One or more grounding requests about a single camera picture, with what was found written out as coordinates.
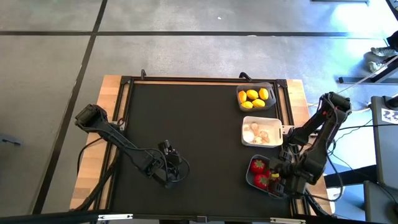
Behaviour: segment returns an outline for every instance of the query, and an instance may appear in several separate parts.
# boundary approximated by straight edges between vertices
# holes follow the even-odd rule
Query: yellow fruit
[[[259,97],[259,94],[256,90],[248,90],[247,93],[248,93],[248,97],[252,100],[255,100]]]
[[[249,102],[249,101],[246,101],[246,102],[242,103],[242,106],[244,108],[247,108],[247,109],[253,108],[253,104],[251,102]]]
[[[264,102],[264,101],[262,101],[260,99],[253,100],[253,106],[254,107],[263,107],[265,105],[266,105],[266,102]]]
[[[240,91],[238,95],[239,95],[239,101],[240,101],[241,103],[246,102],[247,94],[246,94],[243,90]]]
[[[268,91],[265,88],[260,89],[259,95],[262,100],[268,100]]]

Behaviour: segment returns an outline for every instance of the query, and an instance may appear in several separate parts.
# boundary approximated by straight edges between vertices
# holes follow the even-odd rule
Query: floor
[[[383,38],[395,27],[387,4],[378,0],[368,5],[310,0],[2,0],[0,133],[19,138],[23,145],[0,145],[0,216],[32,211],[53,148],[60,150],[60,157],[43,212],[68,210],[86,134],[63,118],[96,101],[104,75],[139,75],[142,68],[148,75],[186,77],[237,77],[245,71],[253,78],[301,79],[307,101],[316,103],[324,92],[347,87],[336,82],[338,77],[369,75],[367,61],[380,59],[367,52],[386,46]],[[106,31],[123,31],[124,36]],[[360,110],[373,95],[397,92],[396,86],[358,85],[343,95]],[[369,111],[354,113],[345,126],[370,119]],[[63,144],[54,140],[58,130],[66,134]],[[374,164],[373,144],[372,130],[363,128],[339,140],[336,155],[354,168]],[[339,160],[333,162],[347,169]],[[336,213],[363,220],[362,210],[351,216],[347,212],[351,205],[358,208],[360,195],[347,188]]]

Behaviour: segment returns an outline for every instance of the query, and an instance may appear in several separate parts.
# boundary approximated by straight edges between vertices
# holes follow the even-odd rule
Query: wooden table frame
[[[127,102],[127,98],[129,97],[129,85],[121,85],[123,77],[120,75],[105,75],[103,84],[101,86],[101,90],[99,92],[99,97],[97,101],[97,105],[106,110],[108,114],[109,121],[117,121],[118,119],[124,117],[124,108]],[[145,80],[136,80],[134,83],[141,84],[166,84],[164,81],[145,81]],[[176,81],[171,83],[167,81],[167,84],[184,84],[184,85],[200,85],[201,83],[195,82],[181,82]],[[283,122],[285,124],[289,123],[288,113],[286,108],[286,99],[290,99],[290,107],[292,110],[292,115],[294,119],[294,125],[301,126],[310,118],[310,114],[307,108],[307,101],[305,99],[303,84],[301,80],[286,80],[285,84],[287,84],[289,95],[287,97],[284,96],[284,91],[282,88],[278,88],[279,96],[280,96],[280,105],[282,110]],[[242,85],[242,83],[217,83],[214,82],[210,85]],[[90,133],[88,135],[87,143],[92,142],[97,139],[98,135]],[[90,194],[95,185],[98,183],[101,175],[101,171],[104,170],[105,166],[104,159],[108,156],[109,161],[113,160],[115,148],[112,146],[110,150],[110,154],[106,155],[106,146],[107,143],[104,140],[100,140],[90,146],[83,154],[81,159],[80,171],[76,180],[75,189],[73,192],[72,200],[70,203],[70,208],[78,207],[84,199]],[[97,206],[100,209],[106,208],[106,201],[108,198],[110,180],[107,181],[106,185],[103,188],[101,194],[101,200],[97,202]],[[323,177],[317,182],[316,185],[308,185],[309,191],[320,197],[328,197],[326,192],[325,180]],[[331,213],[330,203],[324,200],[317,200],[317,202],[322,206],[322,208]],[[298,213],[304,213],[304,204],[301,200],[297,200],[297,210]]]

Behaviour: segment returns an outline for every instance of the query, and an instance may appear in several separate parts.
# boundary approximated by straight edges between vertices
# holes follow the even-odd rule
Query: white container
[[[259,125],[259,130],[265,130],[268,133],[269,142],[263,144],[256,144],[254,142],[246,142],[243,139],[243,132],[245,124],[249,126],[252,123],[256,123]],[[280,146],[283,143],[282,136],[282,122],[279,119],[274,118],[260,118],[253,116],[246,116],[243,118],[242,123],[242,144],[245,146],[256,146],[256,147],[276,147]]]

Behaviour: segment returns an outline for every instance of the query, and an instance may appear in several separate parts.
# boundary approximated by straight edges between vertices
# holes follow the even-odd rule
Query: shoe
[[[391,47],[372,47],[371,52],[380,57],[390,57],[398,54],[398,52]]]
[[[378,71],[381,67],[383,67],[385,65],[385,63],[382,63],[382,62],[369,62],[368,65],[369,65],[369,70],[373,73],[375,71]]]

